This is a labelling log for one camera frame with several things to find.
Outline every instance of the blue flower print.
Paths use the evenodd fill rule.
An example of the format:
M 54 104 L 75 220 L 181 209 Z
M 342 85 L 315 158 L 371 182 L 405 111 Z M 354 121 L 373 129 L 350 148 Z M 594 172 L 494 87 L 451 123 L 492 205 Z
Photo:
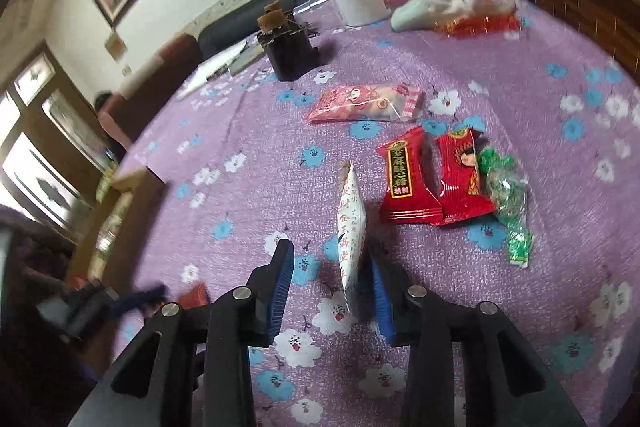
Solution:
M 291 282 L 298 286 L 304 286 L 318 277 L 320 261 L 312 253 L 297 255 L 293 265 Z
M 583 133 L 584 126 L 580 120 L 575 120 L 575 118 L 573 118 L 562 124 L 562 134 L 570 142 L 578 141 L 582 138 Z
M 322 251 L 329 261 L 338 261 L 338 234 L 334 233 L 322 245 Z
M 420 125 L 431 136 L 438 137 L 447 132 L 447 124 L 438 120 L 422 120 Z
M 349 126 L 349 136 L 353 136 L 356 140 L 368 140 L 376 137 L 382 131 L 382 126 L 374 121 L 353 122 Z
M 278 102 L 291 102 L 296 97 L 292 89 L 287 89 L 278 95 Z
M 324 163 L 325 157 L 326 155 L 321 148 L 312 145 L 311 147 L 307 147 L 303 150 L 300 155 L 300 166 L 302 167 L 305 165 L 307 167 L 319 167 Z
M 234 224 L 231 221 L 220 221 L 215 227 L 213 227 L 213 238 L 224 239 L 234 229 Z
M 604 70 L 604 79 L 609 84 L 619 84 L 622 82 L 622 73 L 616 68 L 607 67 Z
M 584 79 L 590 84 L 597 84 L 600 81 L 600 70 L 596 68 L 591 68 L 584 75 Z
M 593 354 L 593 339 L 588 333 L 571 333 L 551 347 L 551 365 L 568 377 L 587 365 Z
M 604 103 L 604 95 L 594 87 L 584 93 L 584 101 L 591 107 L 600 107 Z
M 296 98 L 293 103 L 296 107 L 303 107 L 304 105 L 311 105 L 316 101 L 316 97 L 314 97 L 311 93 L 305 92 Z
M 484 124 L 484 121 L 482 121 L 482 118 L 480 118 L 478 115 L 465 118 L 465 120 L 463 120 L 462 123 L 459 123 L 456 126 L 454 126 L 453 130 L 459 131 L 460 129 L 464 129 L 465 127 L 469 127 L 471 129 L 475 129 L 476 131 L 480 131 L 480 132 L 486 132 L 486 126 Z
M 498 250 L 507 239 L 507 233 L 495 219 L 481 219 L 466 227 L 466 238 L 476 243 L 480 250 Z
M 519 19 L 520 26 L 522 26 L 523 28 L 531 28 L 531 19 L 529 17 L 523 15 L 522 17 L 519 17 Z
M 557 64 L 547 64 L 546 74 L 554 78 L 564 78 L 566 77 L 566 68 L 558 66 Z
M 278 79 L 275 73 L 268 74 L 267 76 L 260 79 L 260 84 L 269 84 L 270 82 L 275 82 Z
M 274 402 L 284 402 L 293 396 L 296 387 L 289 380 L 285 380 L 280 371 L 264 371 L 255 378 L 258 389 Z
M 266 357 L 261 349 L 257 347 L 249 348 L 249 365 L 259 365 L 264 362 L 265 359 Z
M 175 191 L 175 199 L 181 200 L 182 198 L 186 198 L 191 193 L 191 189 L 189 185 L 183 183 L 182 185 L 178 185 L 178 188 Z

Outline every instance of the metal screw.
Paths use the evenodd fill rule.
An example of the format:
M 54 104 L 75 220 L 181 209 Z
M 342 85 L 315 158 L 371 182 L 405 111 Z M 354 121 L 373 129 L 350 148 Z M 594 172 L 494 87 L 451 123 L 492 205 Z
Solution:
M 414 284 L 413 286 L 409 286 L 407 292 L 412 297 L 419 299 L 427 295 L 427 288 L 425 288 L 424 286 L 420 286 L 419 284 Z
M 234 299 L 243 300 L 251 297 L 251 288 L 247 288 L 246 286 L 240 286 L 236 288 L 233 292 Z
M 498 306 L 490 301 L 480 303 L 480 311 L 485 315 L 495 315 L 498 312 Z
M 178 306 L 178 304 L 176 304 L 175 302 L 170 302 L 169 304 L 165 304 L 164 306 L 162 306 L 162 310 L 161 310 L 162 315 L 164 315 L 165 317 L 173 317 L 179 311 L 180 311 L 180 306 Z

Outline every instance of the red bag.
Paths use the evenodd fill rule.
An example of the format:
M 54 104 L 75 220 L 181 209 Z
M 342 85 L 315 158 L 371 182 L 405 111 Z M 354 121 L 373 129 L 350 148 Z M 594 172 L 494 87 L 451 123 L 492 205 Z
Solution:
M 495 210 L 492 201 L 480 192 L 474 141 L 480 135 L 475 129 L 464 128 L 436 138 L 442 156 L 440 203 L 444 219 L 434 225 L 448 225 Z
M 422 177 L 424 136 L 422 127 L 414 127 L 376 149 L 386 158 L 387 169 L 388 186 L 380 206 L 382 221 L 434 224 L 443 220 L 442 206 Z

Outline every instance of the purple bedsheet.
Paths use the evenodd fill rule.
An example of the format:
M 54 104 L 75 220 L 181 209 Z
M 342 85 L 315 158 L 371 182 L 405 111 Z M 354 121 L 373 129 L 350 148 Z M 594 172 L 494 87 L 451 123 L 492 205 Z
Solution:
M 628 397 L 640 349 L 640 92 L 569 27 L 524 1 L 518 15 L 520 34 L 465 40 L 394 34 L 388 22 L 325 31 L 314 45 L 335 47 L 326 67 L 284 84 L 265 58 L 168 103 L 130 150 L 125 170 L 145 164 L 171 185 L 138 285 L 161 280 L 175 297 L 203 281 L 217 298 L 268 263 L 277 238 L 295 245 L 282 333 L 275 347 L 250 350 L 260 425 L 399 424 L 407 349 L 355 322 L 338 290 L 337 170 L 346 159 L 370 228 L 416 282 L 463 305 L 496 302 L 588 425 L 606 425 Z M 471 125 L 516 156 L 536 238 L 528 269 L 509 264 L 493 219 L 379 225 L 386 182 L 375 147 L 415 123 L 311 126 L 305 116 L 327 88 L 390 82 L 424 89 L 432 113 L 419 123 L 431 136 Z M 436 151 L 434 184 L 439 169 Z M 126 317 L 118 352 L 141 327 L 141 317 Z M 459 378 L 457 389 L 463 419 Z

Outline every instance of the green candy wrapper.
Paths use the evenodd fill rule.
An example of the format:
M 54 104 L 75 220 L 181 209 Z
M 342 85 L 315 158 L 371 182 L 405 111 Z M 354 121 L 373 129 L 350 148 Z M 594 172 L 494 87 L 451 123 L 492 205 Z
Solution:
M 478 166 L 494 202 L 494 214 L 507 227 L 510 263 L 526 268 L 533 248 L 533 234 L 526 227 L 527 181 L 518 175 L 512 156 L 500 156 L 494 149 L 479 154 Z

